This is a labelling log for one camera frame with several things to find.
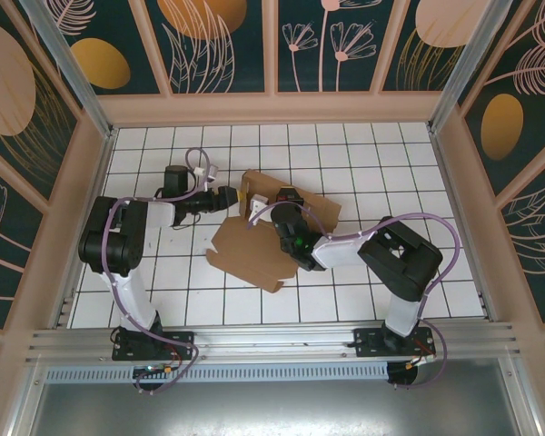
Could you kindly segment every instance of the enclosure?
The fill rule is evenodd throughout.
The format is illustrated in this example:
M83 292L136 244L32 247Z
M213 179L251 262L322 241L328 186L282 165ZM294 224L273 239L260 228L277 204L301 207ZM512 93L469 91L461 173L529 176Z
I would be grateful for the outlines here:
M154 196L191 147L212 186L252 169L339 204L336 234L454 227L437 384L394 390L347 346L388 312L371 269L267 292L211 266L232 206L145 234L147 296L200 358L138 396L77 246L95 197ZM406 223L441 273L450 233ZM0 434L174 429L545 434L545 0L0 0Z

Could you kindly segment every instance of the cardboard box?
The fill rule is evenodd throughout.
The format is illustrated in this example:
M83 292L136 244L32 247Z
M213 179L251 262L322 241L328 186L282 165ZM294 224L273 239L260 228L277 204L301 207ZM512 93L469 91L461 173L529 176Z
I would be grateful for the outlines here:
M241 187L244 199L240 202L240 216L224 220L212 238L216 251L208 250L206 253L208 263L268 292L279 291L283 280L294 277L298 265L289 254L281 251L273 224L259 221L252 229L246 228L253 195L263 195L271 204L281 187L288 185L258 171L248 170L244 173ZM327 232L332 232L342 207L320 195L296 189L305 201L304 207L319 217ZM303 215L309 228L319 231L316 222L305 213Z

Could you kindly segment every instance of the metal frame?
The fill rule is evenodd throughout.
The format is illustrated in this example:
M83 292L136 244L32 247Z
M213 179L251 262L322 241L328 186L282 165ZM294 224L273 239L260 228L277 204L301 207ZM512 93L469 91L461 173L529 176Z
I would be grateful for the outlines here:
M466 44L458 63L452 70L438 104L434 108L431 117L431 130L435 134L446 123L466 84L470 81L482 58L487 53L495 36L495 31L498 30L498 25L507 16L511 4L512 0L493 0L489 2L469 43Z
M77 98L93 119L94 125L103 136L108 136L111 131L111 124L104 113L103 107L99 104L93 88L85 79L81 67L71 54L69 45L59 32L55 21L46 8L45 2L37 0L18 1L24 8L36 32L43 39L48 51L61 68L68 83L74 89Z

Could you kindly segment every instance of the purple cable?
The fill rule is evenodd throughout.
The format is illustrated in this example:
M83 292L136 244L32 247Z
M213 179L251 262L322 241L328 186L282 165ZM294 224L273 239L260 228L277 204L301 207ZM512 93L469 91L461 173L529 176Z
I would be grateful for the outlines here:
M433 329L436 334L438 334L438 337L440 338L440 342L442 344L442 366L440 367L440 370L436 372L436 375L434 375L431 379L424 381L422 383L418 384L396 384L396 388L405 388L405 389L416 389L416 388L425 388L426 386L429 386L436 382L444 373L444 370L446 369L446 362L448 361L448 346L446 345L446 341L444 340L444 336L442 336L442 332L438 327L436 327L431 322L427 322L426 320L419 320L420 322L423 322L428 327Z
M383 223L379 223L377 225L374 225L372 228L370 228L368 230L364 230L362 232L334 236L334 235L329 234L329 233L327 233L325 231L325 228L323 227L323 224L321 223L321 220L319 219L318 216L316 216L313 212L311 212L310 210L304 208L300 204L296 204L296 203L292 203L292 202L277 202L277 203L269 204L268 206L264 207L253 218L251 218L248 221L248 228L249 229L252 228L254 226L254 221L258 220L259 217L263 213L265 213L266 211L272 209L274 206L277 206L279 204L286 204L286 203L299 206L302 211L304 211L309 216L311 216L311 218L317 223L317 225L319 226L319 229L321 230L322 235L325 236L327 239L330 239L332 241L348 241L350 239L358 239L358 238L368 237L372 233L377 232L378 230L382 229L383 227L386 227L387 225L390 225L392 223L397 223L397 222L402 221L402 220L429 219L429 220L436 221L436 222L442 224L443 226L445 226L451 232L452 239L454 240L454 254L452 256L452 259L451 259L450 263L444 269L444 271L442 271L441 274L438 277L436 277L436 279L434 279L434 281L432 283L430 283L428 285L428 287L426 288L426 290L424 291L424 294L423 294L423 296L421 298L420 308L418 309L418 318L421 318L421 314L422 314L422 312L424 312L424 307L426 306L426 302L428 301L428 295L430 294L432 289L434 289L438 285L438 283L440 283L442 281L442 279L444 277L446 277L446 275L451 271L451 269L454 267L454 265L458 261L458 257L459 257L459 255L461 253L461 242L460 242L460 239L459 239L459 236L458 236L456 230L454 230L454 227L452 227L450 225L450 223L448 223L446 220L440 218L440 216L434 215L432 213L423 213L423 212L405 213L403 215L399 215L399 216L390 218L389 220L386 220Z
M109 240L109 231L111 230L111 223L113 221L113 218L115 217L115 213L117 210L125 203L131 202L131 201L139 201L139 202L148 202L148 203L155 203L155 202L161 202L161 203L173 203L173 202L180 202L181 200L185 200L186 198L191 197L195 193L199 192L201 189L201 186L203 186L207 180L208 180L208 168L210 168L210 158L208 157L208 154L202 150L201 148L194 147L188 149L188 151L185 154L185 161L188 165L188 168L193 170L192 166L190 165L188 161L188 155L192 151L198 151L200 154L206 158L206 173L202 179L201 182L197 184L197 186L192 189L189 193L186 193L180 197L173 197L173 198L139 198L139 197L123 197L118 199L113 207L109 210L109 216L107 217L107 221L105 222L105 227L103 229L103 240L101 242L101 265L103 266L103 271L107 275L107 278L109 279L109 282L111 283L111 291L113 293L113 297L115 300L115 303L117 304L117 308L119 311L127 318L127 320L134 325L134 327L139 330L142 333L145 333L147 336L156 339L157 341L169 343L171 345L177 345L179 347L186 347L191 348L193 351L192 359L190 360L190 363L187 364L187 366L180 371L180 373L171 381L164 383L159 388L153 390L153 391L144 391L142 387L139 384L139 381L141 380L141 377L138 377L135 381L135 385L137 386L137 389L140 393L147 393L148 395L154 395L155 393L160 393L162 391L165 391L169 387L173 386L175 383L177 383L186 373L187 371L194 365L196 360L198 359L198 354L200 353L200 350L198 350L198 347L196 347L193 343L186 343L186 342L180 342L180 341L174 341L172 339L164 338L158 334L152 333L148 331L145 327L143 327L140 323L138 323L132 316L131 313L128 313L125 309L124 304L121 302L121 298L119 296L119 290L117 289L117 283L115 282L113 276L111 275L111 271L109 270L109 264L107 263L107 243Z

